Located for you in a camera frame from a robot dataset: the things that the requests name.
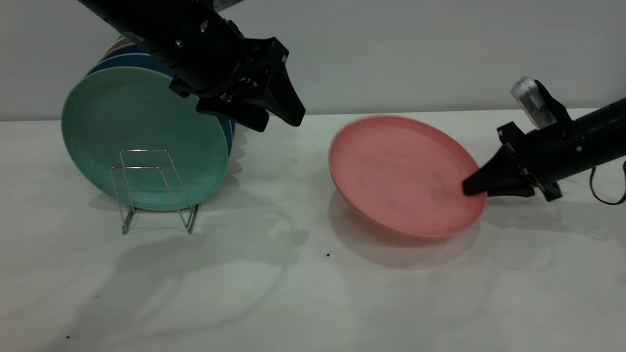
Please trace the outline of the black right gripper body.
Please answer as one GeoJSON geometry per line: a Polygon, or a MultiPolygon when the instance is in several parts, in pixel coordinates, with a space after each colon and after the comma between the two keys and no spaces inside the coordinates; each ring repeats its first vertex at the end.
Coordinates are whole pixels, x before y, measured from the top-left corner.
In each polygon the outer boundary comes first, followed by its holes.
{"type": "Polygon", "coordinates": [[[510,122],[498,128],[498,136],[521,176],[548,202],[562,197],[560,180],[590,168],[585,138],[571,119],[528,133],[510,122]]]}

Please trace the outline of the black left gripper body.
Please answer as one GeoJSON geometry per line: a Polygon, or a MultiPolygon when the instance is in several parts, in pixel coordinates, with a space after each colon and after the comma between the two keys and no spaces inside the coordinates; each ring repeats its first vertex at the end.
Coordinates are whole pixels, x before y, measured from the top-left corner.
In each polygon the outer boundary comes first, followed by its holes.
{"type": "Polygon", "coordinates": [[[260,72],[286,66],[289,50],[272,37],[245,38],[224,19],[178,19],[169,25],[170,89],[182,97],[244,101],[260,72]]]}

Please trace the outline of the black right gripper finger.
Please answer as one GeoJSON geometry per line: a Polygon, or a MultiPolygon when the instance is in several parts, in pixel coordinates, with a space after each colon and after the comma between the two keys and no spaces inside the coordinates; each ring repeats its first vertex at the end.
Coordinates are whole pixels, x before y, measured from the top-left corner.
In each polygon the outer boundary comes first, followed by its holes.
{"type": "Polygon", "coordinates": [[[528,185],[528,179],[521,173],[514,154],[505,146],[501,146],[481,169],[462,182],[467,196],[487,193],[490,187],[503,185],[528,185]]]}
{"type": "Polygon", "coordinates": [[[503,185],[490,187],[487,190],[490,198],[496,197],[517,197],[531,198],[535,195],[534,187],[528,185],[503,185]]]}

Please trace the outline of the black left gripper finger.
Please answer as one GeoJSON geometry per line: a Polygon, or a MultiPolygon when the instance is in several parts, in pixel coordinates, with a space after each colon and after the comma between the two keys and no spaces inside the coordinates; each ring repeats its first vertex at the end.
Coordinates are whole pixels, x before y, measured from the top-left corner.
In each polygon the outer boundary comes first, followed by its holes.
{"type": "Polygon", "coordinates": [[[306,109],[291,84],[286,66],[276,65],[260,72],[244,102],[270,111],[290,126],[301,125],[306,109]]]}
{"type": "Polygon", "coordinates": [[[196,111],[219,118],[228,118],[257,132],[268,126],[269,114],[265,109],[239,101],[227,102],[218,97],[200,98],[196,111]]]}

